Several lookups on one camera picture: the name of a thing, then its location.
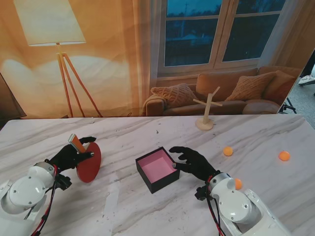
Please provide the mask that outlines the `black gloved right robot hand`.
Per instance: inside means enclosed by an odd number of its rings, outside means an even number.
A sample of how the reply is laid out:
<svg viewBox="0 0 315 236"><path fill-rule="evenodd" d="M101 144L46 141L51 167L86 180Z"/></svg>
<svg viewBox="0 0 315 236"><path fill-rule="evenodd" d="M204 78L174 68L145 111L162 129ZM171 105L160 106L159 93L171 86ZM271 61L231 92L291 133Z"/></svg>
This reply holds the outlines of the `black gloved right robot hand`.
<svg viewBox="0 0 315 236"><path fill-rule="evenodd" d="M207 159L199 152L189 147L174 146L169 150L170 153L180 153L179 160L185 163L173 163L173 168L194 175L196 178L208 182L210 177L220 174L220 170L216 170Z"/></svg>

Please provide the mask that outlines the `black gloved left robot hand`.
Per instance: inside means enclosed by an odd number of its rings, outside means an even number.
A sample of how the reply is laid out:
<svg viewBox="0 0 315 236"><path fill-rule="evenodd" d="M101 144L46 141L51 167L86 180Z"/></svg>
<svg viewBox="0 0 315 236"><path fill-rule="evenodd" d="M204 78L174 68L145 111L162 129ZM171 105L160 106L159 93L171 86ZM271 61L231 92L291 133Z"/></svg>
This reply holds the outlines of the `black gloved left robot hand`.
<svg viewBox="0 0 315 236"><path fill-rule="evenodd" d="M57 169L60 174L63 171L76 168L84 168L93 166L98 160L97 152L83 151L78 152L72 144L64 146L51 159L45 159L45 162Z"/></svg>

